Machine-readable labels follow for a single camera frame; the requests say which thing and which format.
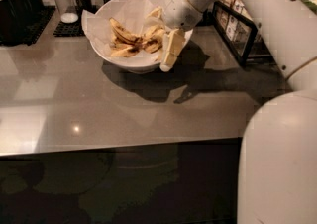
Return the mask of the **white yellow gripper finger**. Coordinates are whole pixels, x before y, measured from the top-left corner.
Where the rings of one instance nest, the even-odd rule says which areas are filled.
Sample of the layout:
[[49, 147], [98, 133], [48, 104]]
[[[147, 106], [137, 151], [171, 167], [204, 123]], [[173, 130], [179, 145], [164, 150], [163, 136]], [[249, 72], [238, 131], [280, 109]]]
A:
[[158, 6], [153, 9], [145, 18], [144, 26], [149, 27], [153, 25], [163, 25], [164, 21], [162, 19], [162, 7]]
[[182, 29], [173, 29], [164, 39], [164, 50], [160, 62], [160, 69], [170, 71], [177, 61], [185, 43], [185, 32]]

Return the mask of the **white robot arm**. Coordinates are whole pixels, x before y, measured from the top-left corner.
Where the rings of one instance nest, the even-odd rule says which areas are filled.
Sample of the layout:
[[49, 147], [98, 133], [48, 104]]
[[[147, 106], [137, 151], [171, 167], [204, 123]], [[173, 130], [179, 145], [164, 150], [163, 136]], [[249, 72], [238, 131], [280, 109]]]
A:
[[[217, 0], [164, 0], [171, 28], [194, 28]], [[237, 224], [317, 224], [317, 15], [300, 0], [242, 0], [282, 78], [241, 143]]]

